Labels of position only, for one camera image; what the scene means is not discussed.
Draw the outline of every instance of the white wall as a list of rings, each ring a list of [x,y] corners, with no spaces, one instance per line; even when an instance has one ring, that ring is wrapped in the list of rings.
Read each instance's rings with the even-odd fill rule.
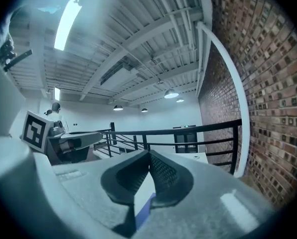
[[[140,113],[137,108],[124,107],[122,111],[114,111],[111,105],[97,105],[77,102],[59,102],[60,113],[67,121],[70,131],[96,131],[110,128],[115,123],[116,131],[140,130]],[[51,108],[52,102],[43,99],[40,112],[43,114]]]
[[[184,125],[202,125],[198,99],[194,92],[180,95],[184,102],[177,103],[177,98],[162,99],[145,105],[147,113],[141,113],[142,130],[173,129],[173,127]],[[148,142],[173,143],[173,135],[150,135]],[[203,141],[203,133],[197,134],[197,140]],[[151,146],[151,149],[173,152],[173,146]]]

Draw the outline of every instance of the ceiling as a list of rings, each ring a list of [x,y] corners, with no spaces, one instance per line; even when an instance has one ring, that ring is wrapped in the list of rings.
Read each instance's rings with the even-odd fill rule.
[[[212,8],[205,1],[210,0],[88,0],[64,51],[53,48],[63,9],[50,14],[23,7],[9,31],[18,55],[29,49],[33,54],[9,76],[19,89],[46,98],[58,87],[67,101],[102,104],[142,105],[170,88],[196,91],[195,26],[200,20],[211,25]]]

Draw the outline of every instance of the staircase railing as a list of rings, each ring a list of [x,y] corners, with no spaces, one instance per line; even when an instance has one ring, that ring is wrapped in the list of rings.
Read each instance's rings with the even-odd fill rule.
[[[123,144],[128,144],[129,146],[133,147],[135,150],[138,149],[146,149],[150,150],[152,145],[158,146],[189,146],[189,145],[206,145],[206,144],[217,144],[222,142],[229,142],[233,141],[233,148],[225,151],[218,151],[218,152],[209,152],[206,153],[206,156],[217,156],[217,155],[224,155],[232,153],[232,160],[228,162],[221,162],[221,163],[214,163],[213,165],[223,166],[223,165],[231,165],[230,173],[234,174],[237,162],[237,153],[238,153],[238,126],[242,125],[242,120],[232,120],[223,123],[217,124],[210,124],[210,125],[203,125],[203,126],[195,126],[195,127],[187,127],[187,128],[177,128],[177,129],[165,129],[165,130],[150,130],[150,131],[115,131],[114,123],[113,123],[113,130],[112,130],[112,123],[110,130],[101,130],[102,134],[105,135],[106,140],[106,147],[105,150],[109,155],[112,157],[112,153],[120,154],[115,151],[112,151],[110,147],[116,147],[116,142],[121,142]],[[197,133],[197,132],[207,132],[207,131],[214,131],[220,129],[232,128],[233,129],[233,137],[219,139],[219,140],[211,140],[211,141],[201,141],[201,142],[187,142],[187,143],[158,143],[158,142],[148,142],[147,135],[169,135],[169,134],[189,134],[189,133]],[[125,135],[133,135],[133,140],[126,137]],[[138,142],[136,136],[141,135],[143,141]],[[121,139],[121,136],[126,137],[128,140]]]

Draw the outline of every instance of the gray surface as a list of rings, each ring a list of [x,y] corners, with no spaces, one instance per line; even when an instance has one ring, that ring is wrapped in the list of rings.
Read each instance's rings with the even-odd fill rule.
[[[8,137],[0,137],[0,199],[33,238],[122,238],[73,201],[44,154]]]
[[[151,210],[145,226],[134,238],[183,239],[242,236],[244,233],[220,201],[223,194],[231,193],[234,189],[237,192],[236,197],[260,222],[264,222],[273,213],[272,207],[261,195],[221,168],[173,154],[160,154],[189,169],[194,178],[194,186],[176,206]],[[244,196],[249,202],[244,202],[238,195]]]
[[[75,164],[74,169],[86,175],[63,182],[63,186],[94,219],[112,228],[124,219],[127,209],[112,203],[103,191],[100,178],[103,171],[133,157],[140,151],[96,162]],[[225,193],[236,190],[235,196],[259,220],[264,222],[273,209],[253,189],[214,165],[196,162],[174,154],[160,153],[185,166],[193,175],[191,192],[174,207],[151,210],[146,224],[133,236],[151,238],[231,238],[244,233],[220,201]],[[56,173],[69,170],[71,165],[54,166]]]
[[[140,152],[51,167],[45,155],[32,154],[19,140],[1,137],[0,198],[35,238],[121,239],[111,229],[124,222],[127,207],[109,199],[101,187],[101,175]],[[258,221],[264,222],[273,212],[262,196],[222,169],[174,154],[160,154],[186,167],[194,185],[176,206],[151,210],[132,238],[242,236],[244,233],[220,201],[223,194],[233,190]]]
[[[101,186],[101,175],[108,168],[127,160],[142,151],[98,161],[53,166],[55,174],[80,171],[84,176],[62,182],[64,188],[91,217],[108,228],[113,228],[126,217],[128,207],[113,203]]]

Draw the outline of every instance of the handrail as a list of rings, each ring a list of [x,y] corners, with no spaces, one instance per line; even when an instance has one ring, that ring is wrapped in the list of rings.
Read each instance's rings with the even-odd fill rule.
[[[103,151],[101,151],[101,150],[99,150],[99,149],[97,149],[97,151],[99,151],[99,152],[101,152],[101,153],[103,153],[103,154],[106,154],[106,155],[110,156],[108,153],[105,153],[105,152],[103,152]]]
[[[209,152],[206,153],[206,156],[217,156],[217,155],[223,155],[223,154],[229,154],[233,153],[233,150],[224,150],[224,151],[218,151],[218,152]]]
[[[125,137],[126,139],[129,139],[129,140],[131,140],[132,142],[135,142],[134,140],[132,140],[131,138],[128,138],[128,137],[126,137],[125,135],[120,135],[120,136],[123,136],[123,137]]]
[[[95,132],[107,132],[107,131],[111,131],[111,129],[102,129],[102,130],[96,130]]]
[[[205,144],[213,144],[213,143],[220,143],[220,142],[227,142],[227,141],[233,141],[234,138],[226,138],[226,139],[220,139],[220,140],[213,140],[213,141],[200,141],[200,142],[180,142],[180,143],[162,143],[162,142],[148,142],[148,145],[160,145],[160,146],[181,146],[181,145],[205,145]],[[118,142],[122,143],[132,143],[130,141],[121,141],[116,140]]]
[[[222,162],[222,163],[214,163],[213,165],[222,166],[222,165],[231,165],[232,163],[233,163],[232,161],[228,161],[228,162]]]
[[[135,148],[135,147],[129,145],[128,143],[131,143],[131,144],[135,144],[135,143],[137,143],[137,144],[141,144],[140,142],[135,142],[135,141],[124,141],[123,139],[122,139],[122,140],[116,140],[116,141],[121,142],[121,143],[124,143],[125,145],[130,146],[130,147],[132,147],[132,148]]]
[[[103,146],[93,146],[94,147],[94,150],[97,150],[97,149],[104,149],[103,147],[104,146],[107,146],[107,143],[105,142],[105,145],[103,145]]]
[[[115,154],[121,155],[120,153],[118,153],[118,152],[116,152],[116,151],[114,151],[114,150],[111,150],[111,149],[110,149],[110,152],[113,152],[113,153],[115,153]]]
[[[236,119],[232,121],[217,123],[217,124],[210,124],[210,125],[201,125],[201,126],[194,126],[194,127],[187,127],[187,128],[175,128],[175,129],[162,129],[162,130],[148,130],[148,131],[111,131],[105,132],[105,134],[125,134],[125,135],[162,135],[162,134],[176,134],[176,133],[191,133],[191,132],[207,132],[207,131],[214,131],[220,130],[225,128],[230,128],[234,126],[242,125],[241,119]]]

